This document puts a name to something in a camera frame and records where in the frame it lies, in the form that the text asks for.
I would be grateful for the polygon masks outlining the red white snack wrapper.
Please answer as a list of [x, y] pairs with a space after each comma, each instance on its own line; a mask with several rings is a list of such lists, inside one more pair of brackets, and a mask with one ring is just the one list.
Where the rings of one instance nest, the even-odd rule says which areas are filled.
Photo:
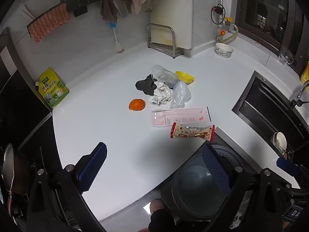
[[199, 137], [206, 141], [212, 141], [214, 134], [214, 125], [208, 127], [190, 127], [174, 122], [171, 127], [170, 138], [175, 139]]

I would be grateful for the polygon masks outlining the clear plastic bag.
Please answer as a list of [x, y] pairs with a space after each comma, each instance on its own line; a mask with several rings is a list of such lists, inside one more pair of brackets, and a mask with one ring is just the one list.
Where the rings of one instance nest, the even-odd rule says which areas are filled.
[[179, 80], [172, 90], [170, 108], [184, 108], [190, 99], [191, 91], [187, 84]]

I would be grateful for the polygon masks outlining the white paper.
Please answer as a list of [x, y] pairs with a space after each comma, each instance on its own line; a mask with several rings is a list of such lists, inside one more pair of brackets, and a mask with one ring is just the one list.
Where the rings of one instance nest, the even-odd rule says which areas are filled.
[[172, 89], [170, 89], [164, 82], [154, 82], [157, 88], [154, 94], [149, 97], [149, 102], [156, 105], [166, 105], [172, 99]]

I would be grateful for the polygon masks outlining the yellow plastic bowl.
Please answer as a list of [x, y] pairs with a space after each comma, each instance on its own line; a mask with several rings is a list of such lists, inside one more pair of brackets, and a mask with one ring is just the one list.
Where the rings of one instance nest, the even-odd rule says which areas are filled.
[[175, 74], [181, 81], [185, 82], [186, 84], [191, 84], [194, 81], [194, 77], [185, 72], [176, 71]]

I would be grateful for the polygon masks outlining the black cloth rag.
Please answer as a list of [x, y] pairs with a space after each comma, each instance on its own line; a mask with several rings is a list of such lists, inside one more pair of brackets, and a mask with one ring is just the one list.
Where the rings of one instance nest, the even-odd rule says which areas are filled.
[[137, 81], [135, 87], [139, 91], [143, 91], [144, 94], [149, 96], [154, 96], [155, 89], [157, 88], [154, 80], [150, 75], [148, 75], [144, 80]]

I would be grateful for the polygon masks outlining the clear plastic bottle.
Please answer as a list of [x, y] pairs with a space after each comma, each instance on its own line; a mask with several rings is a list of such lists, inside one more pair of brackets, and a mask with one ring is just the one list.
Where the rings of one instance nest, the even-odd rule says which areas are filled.
[[179, 81], [179, 77], [175, 73], [160, 65], [153, 66], [150, 70], [150, 74], [153, 80], [163, 82], [171, 89], [174, 88]]

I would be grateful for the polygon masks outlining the grey perforated trash bin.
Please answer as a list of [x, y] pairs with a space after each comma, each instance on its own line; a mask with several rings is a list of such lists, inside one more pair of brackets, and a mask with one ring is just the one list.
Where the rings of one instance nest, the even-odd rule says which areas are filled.
[[[236, 166], [246, 171], [253, 168], [229, 145], [206, 141], [216, 151], [224, 169], [234, 170]], [[172, 178], [162, 187], [161, 198], [177, 216], [193, 221], [213, 219], [227, 199], [214, 182], [202, 158], [202, 146], [190, 157]]]

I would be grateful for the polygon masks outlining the black kitchen sink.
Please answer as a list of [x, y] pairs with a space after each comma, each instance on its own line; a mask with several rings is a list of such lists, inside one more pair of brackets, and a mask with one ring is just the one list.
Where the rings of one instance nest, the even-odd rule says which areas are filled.
[[276, 132], [287, 141], [287, 159], [301, 161], [308, 155], [308, 125], [289, 100], [258, 72], [254, 72], [232, 111], [280, 156], [271, 142]]

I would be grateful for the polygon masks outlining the black stove hood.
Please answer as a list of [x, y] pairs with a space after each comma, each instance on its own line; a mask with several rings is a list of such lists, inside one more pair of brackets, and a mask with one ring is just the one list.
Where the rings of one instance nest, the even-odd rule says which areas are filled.
[[9, 219], [26, 231], [57, 231], [53, 178], [62, 169], [52, 110], [23, 65], [8, 28], [1, 32], [1, 190]]

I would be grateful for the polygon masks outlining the white dishes in sink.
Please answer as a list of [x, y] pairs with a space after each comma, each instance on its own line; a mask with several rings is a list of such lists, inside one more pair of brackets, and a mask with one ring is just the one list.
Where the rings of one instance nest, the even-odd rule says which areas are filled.
[[271, 142], [277, 148], [279, 153], [285, 157], [287, 149], [287, 141], [285, 135], [282, 132], [276, 132], [271, 137]]

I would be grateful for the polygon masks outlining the green yellow refill pouch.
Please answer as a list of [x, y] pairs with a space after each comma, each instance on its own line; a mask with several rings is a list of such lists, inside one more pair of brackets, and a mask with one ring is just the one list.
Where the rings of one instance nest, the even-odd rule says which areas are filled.
[[60, 104], [69, 94], [69, 91], [51, 68], [46, 69], [40, 75], [36, 86], [40, 95], [52, 109]]

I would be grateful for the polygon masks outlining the chrome faucet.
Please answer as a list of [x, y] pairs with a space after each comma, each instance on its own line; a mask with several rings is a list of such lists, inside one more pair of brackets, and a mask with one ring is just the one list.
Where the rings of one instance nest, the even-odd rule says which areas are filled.
[[308, 84], [309, 84], [309, 80], [305, 81], [305, 83], [300, 87], [300, 89], [296, 91], [296, 93], [291, 97], [291, 100], [290, 100], [291, 109], [293, 109], [296, 106], [301, 107], [302, 105], [308, 103], [308, 101], [301, 100], [301, 97], [303, 93], [305, 92], [305, 90], [307, 89]]

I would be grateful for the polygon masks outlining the patterned ceramic bowl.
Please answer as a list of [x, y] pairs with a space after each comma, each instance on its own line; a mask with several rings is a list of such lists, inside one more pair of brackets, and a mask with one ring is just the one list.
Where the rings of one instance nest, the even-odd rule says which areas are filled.
[[223, 58], [230, 58], [234, 49], [227, 44], [224, 43], [216, 43], [215, 44], [215, 52]]

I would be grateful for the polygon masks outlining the blue white bottle brush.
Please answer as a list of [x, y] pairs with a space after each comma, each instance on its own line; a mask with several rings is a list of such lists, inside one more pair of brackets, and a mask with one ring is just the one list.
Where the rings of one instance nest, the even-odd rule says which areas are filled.
[[117, 53], [121, 53], [124, 51], [124, 48], [122, 47], [122, 45], [120, 44], [117, 35], [116, 35], [116, 24], [109, 22], [109, 26], [110, 28], [113, 30], [113, 34], [114, 34], [114, 49]]

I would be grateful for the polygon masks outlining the yellow oil bottle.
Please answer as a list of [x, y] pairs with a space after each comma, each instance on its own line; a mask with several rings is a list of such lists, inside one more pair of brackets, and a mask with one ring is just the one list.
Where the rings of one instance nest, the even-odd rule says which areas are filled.
[[304, 84], [306, 81], [309, 80], [309, 62], [307, 63], [307, 66], [305, 70], [303, 71], [300, 80], [302, 84]]

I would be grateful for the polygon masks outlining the clear glass measuring cup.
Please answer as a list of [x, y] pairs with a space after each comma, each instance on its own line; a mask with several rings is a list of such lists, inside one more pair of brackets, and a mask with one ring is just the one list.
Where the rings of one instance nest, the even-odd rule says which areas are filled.
[[294, 55], [285, 46], [281, 46], [280, 53], [279, 53], [279, 56], [278, 56], [278, 60], [282, 64], [284, 64], [286, 66], [290, 66], [294, 62]]

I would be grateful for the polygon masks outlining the orange wavy sponge cloth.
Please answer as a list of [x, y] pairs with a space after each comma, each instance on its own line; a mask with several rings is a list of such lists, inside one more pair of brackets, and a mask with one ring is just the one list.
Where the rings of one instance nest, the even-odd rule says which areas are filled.
[[61, 3], [33, 20], [27, 26], [28, 33], [31, 39], [38, 44], [44, 37], [70, 19], [71, 16], [66, 9], [66, 3]]

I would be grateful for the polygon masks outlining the brown hanging cloth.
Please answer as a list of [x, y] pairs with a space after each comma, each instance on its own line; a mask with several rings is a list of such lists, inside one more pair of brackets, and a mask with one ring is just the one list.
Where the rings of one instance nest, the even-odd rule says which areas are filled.
[[102, 19], [113, 24], [117, 24], [118, 21], [118, 9], [113, 0], [102, 0], [101, 3], [101, 16]]

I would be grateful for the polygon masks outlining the white cutting board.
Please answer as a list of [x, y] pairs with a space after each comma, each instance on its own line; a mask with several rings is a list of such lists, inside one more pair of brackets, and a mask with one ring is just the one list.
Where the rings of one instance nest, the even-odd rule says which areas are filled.
[[150, 23], [171, 27], [175, 46], [192, 47], [193, 0], [151, 0]]

